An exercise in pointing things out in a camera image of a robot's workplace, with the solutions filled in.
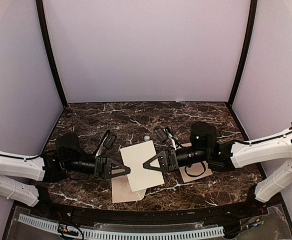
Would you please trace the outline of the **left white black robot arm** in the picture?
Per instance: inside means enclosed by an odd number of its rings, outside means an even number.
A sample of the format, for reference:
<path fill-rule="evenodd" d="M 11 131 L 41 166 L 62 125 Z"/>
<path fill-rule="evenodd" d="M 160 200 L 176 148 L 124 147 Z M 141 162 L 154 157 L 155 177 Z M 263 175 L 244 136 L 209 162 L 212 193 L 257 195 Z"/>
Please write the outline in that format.
<path fill-rule="evenodd" d="M 68 172 L 83 173 L 97 179 L 125 176 L 131 169 L 108 157 L 100 150 L 109 149 L 116 135 L 107 131 L 94 153 L 85 152 L 74 132 L 66 133 L 55 141 L 55 149 L 40 155 L 20 155 L 0 151 L 0 196 L 36 206 L 46 218 L 56 214 L 56 206 L 50 202 L 48 191 L 41 186 L 23 184 L 16 177 L 37 182 L 57 183 L 68 177 Z"/>

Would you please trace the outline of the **beige paper envelope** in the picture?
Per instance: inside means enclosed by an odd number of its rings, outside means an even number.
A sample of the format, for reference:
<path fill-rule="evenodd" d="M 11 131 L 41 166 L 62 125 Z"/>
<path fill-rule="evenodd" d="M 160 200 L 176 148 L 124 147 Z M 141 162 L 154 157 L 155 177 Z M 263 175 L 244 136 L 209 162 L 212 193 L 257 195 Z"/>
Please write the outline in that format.
<path fill-rule="evenodd" d="M 146 193 L 146 189 L 132 191 L 128 181 L 128 177 L 125 175 L 112 178 L 111 187 L 113 203 L 140 201 L 144 198 Z"/>

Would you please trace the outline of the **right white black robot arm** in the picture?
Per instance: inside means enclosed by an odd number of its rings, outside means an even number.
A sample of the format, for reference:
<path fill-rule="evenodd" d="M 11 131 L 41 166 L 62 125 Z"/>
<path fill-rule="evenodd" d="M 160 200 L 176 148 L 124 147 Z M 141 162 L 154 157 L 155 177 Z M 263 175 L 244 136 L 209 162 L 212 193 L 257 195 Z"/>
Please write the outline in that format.
<path fill-rule="evenodd" d="M 217 143 L 216 127 L 196 121 L 190 128 L 190 143 L 188 147 L 159 152 L 143 163 L 144 169 L 168 173 L 206 162 L 209 169 L 222 173 L 251 164 L 286 159 L 269 177 L 250 188 L 249 199 L 241 205 L 241 213 L 246 217 L 253 216 L 260 209 L 260 202 L 268 202 L 292 183 L 292 123 L 290 128 L 264 138 Z"/>

